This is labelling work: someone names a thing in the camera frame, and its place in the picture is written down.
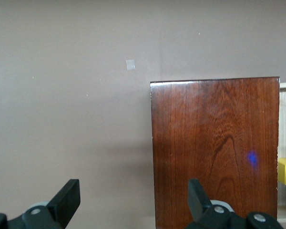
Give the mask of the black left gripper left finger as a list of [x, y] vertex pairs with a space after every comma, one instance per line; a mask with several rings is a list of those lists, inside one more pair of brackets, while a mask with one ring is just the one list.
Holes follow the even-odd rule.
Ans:
[[0, 229], [65, 229], [80, 203], [79, 180], [70, 179], [47, 204], [35, 205], [11, 220], [0, 213]]

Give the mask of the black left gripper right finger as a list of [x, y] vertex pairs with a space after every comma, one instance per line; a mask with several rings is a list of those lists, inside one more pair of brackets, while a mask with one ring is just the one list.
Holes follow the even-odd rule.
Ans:
[[188, 206], [193, 222], [189, 229], [281, 229], [282, 225], [271, 215], [250, 212], [246, 218], [227, 208], [227, 203], [212, 204], [198, 179], [188, 182]]

